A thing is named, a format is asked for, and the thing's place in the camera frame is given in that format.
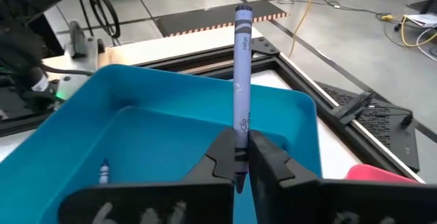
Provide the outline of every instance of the floor mat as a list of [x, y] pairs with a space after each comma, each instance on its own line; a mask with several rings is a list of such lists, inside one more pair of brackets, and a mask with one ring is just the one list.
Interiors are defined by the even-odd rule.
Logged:
[[[225, 5], [209, 10], [170, 14], [161, 16], [156, 22], [164, 37], [229, 27], [234, 25], [237, 5], [239, 4]], [[249, 5], [253, 8], [254, 23], [288, 16], [286, 12], [268, 1], [250, 2]]]

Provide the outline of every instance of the pink object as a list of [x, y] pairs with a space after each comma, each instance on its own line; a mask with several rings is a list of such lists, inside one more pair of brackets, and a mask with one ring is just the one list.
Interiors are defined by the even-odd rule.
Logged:
[[391, 173], [377, 167], [370, 165], [355, 165], [349, 169], [346, 175], [346, 180], [371, 180], [379, 182], [410, 182], [418, 183], [415, 180], [399, 176], [395, 173]]

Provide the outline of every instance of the electrical cord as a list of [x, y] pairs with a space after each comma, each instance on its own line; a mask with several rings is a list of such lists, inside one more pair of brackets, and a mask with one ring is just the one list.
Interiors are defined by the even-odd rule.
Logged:
[[435, 37], [437, 37], [437, 33], [435, 33], [433, 36], [429, 37], [427, 40], [421, 42], [421, 43], [416, 43], [416, 44], [409, 44], [407, 43], [407, 41], [405, 40], [405, 22], [407, 20], [407, 17], [404, 16], [404, 18], [402, 19], [401, 22], [401, 38], [402, 38], [402, 42], [404, 43], [404, 45], [408, 46], [408, 47], [416, 47], [416, 46], [423, 46], [424, 44], [427, 44], [428, 42], [432, 41]]
[[397, 46], [399, 46], [399, 47], [407, 47], [407, 46], [404, 46], [401, 42], [400, 43], [398, 43], [398, 42], [396, 42], [396, 41], [394, 41], [388, 34], [387, 34], [387, 25], [389, 24], [389, 22], [386, 22], [385, 24], [384, 24], [384, 35], [385, 35], [385, 37], [388, 39], [388, 40], [390, 40], [393, 44], [395, 44], [395, 45], [397, 45]]
[[431, 30], [433, 30], [433, 29], [434, 29], [434, 28], [429, 28], [429, 29], [425, 30], [423, 33], [421, 33], [421, 35], [419, 35], [418, 38], [417, 38], [417, 40], [416, 40], [416, 45], [418, 45], [417, 48], [418, 48], [418, 49], [419, 49], [423, 54], [425, 54], [425, 56], [429, 57], [430, 59], [432, 59], [432, 60], [434, 60], [434, 61], [437, 61], [437, 59], [436, 59], [435, 57], [433, 57], [433, 56], [431, 56], [430, 54], [428, 54], [427, 52], [425, 52], [425, 51], [422, 49], [421, 45], [419, 44], [419, 41], [420, 41], [420, 39], [422, 38], [422, 36], [424, 36], [426, 33], [428, 33], [429, 31], [431, 31]]
[[[111, 15], [113, 19], [113, 25], [115, 28], [112, 28], [111, 24], [108, 21], [108, 18], [106, 14], [104, 13], [103, 7], [102, 7], [102, 1], [106, 5], [109, 14]], [[118, 15], [115, 12], [114, 7], [112, 6], [111, 2], [109, 0], [89, 0], [89, 3], [91, 5], [91, 9], [94, 13], [94, 16], [96, 17], [96, 20], [98, 21], [99, 25], [103, 28], [103, 30], [113, 39], [117, 39], [121, 35], [120, 31], [120, 23], [118, 20]]]
[[[337, 1], [327, 1], [327, 0], [321, 0], [321, 1], [323, 1], [323, 3], [318, 3], [318, 2], [314, 2], [314, 1], [311, 3], [314, 5], [327, 5], [327, 6], [330, 6], [334, 9], [336, 9], [336, 10], [343, 10], [343, 11], [350, 11], [350, 12], [367, 12], [367, 13], [375, 15], [375, 18], [380, 22], [386, 22], [386, 23], [391, 23], [391, 24], [397, 24], [397, 23], [401, 22], [401, 21], [393, 20], [393, 19], [383, 19], [384, 16], [391, 16], [391, 13], [374, 12], [374, 11], [366, 10], [366, 9], [351, 8], [351, 7], [343, 6]], [[284, 5], [284, 4], [294, 5], [295, 3], [308, 3], [308, 1], [277, 0], [277, 3], [281, 4], [281, 5]], [[405, 27], [414, 28], [414, 29], [422, 29], [421, 27], [414, 27], [411, 25], [405, 25]]]
[[57, 73], [57, 74], [83, 74], [86, 76], [93, 75], [93, 72], [86, 71], [86, 70], [60, 70], [60, 69], [52, 68], [52, 67], [47, 66], [45, 64], [41, 64], [40, 67], [44, 71]]
[[94, 37], [93, 29], [91, 28], [91, 25], [89, 23], [89, 18], [88, 18], [87, 10], [85, 9], [85, 6], [83, 5], [83, 0], [79, 0], [79, 3], [81, 4], [82, 13], [83, 13], [83, 16], [85, 17], [85, 22], [87, 22], [87, 26], [88, 26], [88, 29], [89, 29], [89, 34], [91, 35], [91, 37]]
[[[295, 3], [308, 3], [308, 1], [301, 1], [301, 0], [277, 0], [276, 1], [280, 5], [294, 5]], [[311, 2], [314, 5], [326, 5], [325, 3], [319, 3], [319, 2]]]
[[300, 21], [299, 21], [299, 23], [298, 23], [298, 26], [297, 26], [296, 29], [294, 30], [294, 33], [293, 33], [292, 49], [290, 50], [290, 53], [288, 54], [288, 57], [289, 57], [289, 58], [290, 58], [290, 57], [292, 56], [292, 54], [293, 54], [294, 45], [296, 44], [296, 39], [295, 39], [295, 37], [297, 36], [298, 30], [299, 30], [300, 26], [302, 25], [302, 23], [303, 23], [305, 17], [307, 17], [307, 14], [308, 14], [308, 12], [309, 12], [309, 9], [311, 8], [311, 2], [313, 2], [313, 0], [308, 0], [308, 6], [307, 6], [307, 9], [305, 10], [305, 12], [304, 12], [302, 18], [300, 19]]

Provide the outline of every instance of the blue tray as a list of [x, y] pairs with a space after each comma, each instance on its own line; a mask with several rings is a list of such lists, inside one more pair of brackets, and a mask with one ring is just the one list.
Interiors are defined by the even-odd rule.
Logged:
[[[98, 183], [180, 180], [225, 126], [230, 81], [112, 65], [99, 70], [0, 164], [0, 223], [55, 224], [62, 199]], [[252, 85], [251, 125], [321, 176], [313, 101]], [[249, 179], [234, 223], [256, 223]]]

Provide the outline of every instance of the floor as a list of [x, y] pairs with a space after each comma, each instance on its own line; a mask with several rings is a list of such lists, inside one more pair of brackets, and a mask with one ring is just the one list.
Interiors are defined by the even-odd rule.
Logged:
[[[162, 37], [150, 20], [145, 6], [153, 17], [159, 17], [258, 0], [142, 0], [145, 6], [139, 0], [110, 1], [123, 22], [120, 42], [131, 42]], [[402, 15], [414, 13], [405, 5], [420, 0], [329, 1], [338, 1], [341, 5], [353, 8]], [[255, 23], [254, 26], [277, 48], [289, 53], [292, 32], [307, 4], [283, 4], [278, 3], [278, 0], [270, 2], [290, 16], [272, 22]], [[97, 27], [98, 23], [94, 15], [91, 15], [87, 0], [85, 7], [91, 18], [91, 25]], [[48, 10], [46, 16], [62, 44], [68, 40], [66, 20], [77, 20], [85, 27], [78, 0], [63, 0], [57, 7]], [[427, 182], [437, 182], [437, 171], [434, 170], [437, 163], [437, 157], [434, 156], [437, 154], [437, 143], [427, 135], [429, 132], [437, 133], [437, 106], [434, 105], [437, 92], [432, 91], [437, 83], [437, 63], [416, 48], [404, 48], [390, 42], [384, 35], [384, 30], [391, 39], [401, 42], [400, 34], [393, 32], [393, 26], [376, 20], [370, 13], [313, 5], [299, 29], [291, 59], [315, 81], [353, 92], [370, 88], [390, 102], [412, 109], [416, 120], [424, 125], [421, 131], [416, 132], [421, 163], [419, 175]], [[95, 29], [94, 33], [106, 45], [112, 44], [102, 29]], [[415, 42], [420, 33], [420, 30], [407, 28], [407, 41]], [[433, 43], [429, 43], [424, 49], [427, 51], [433, 46]]]

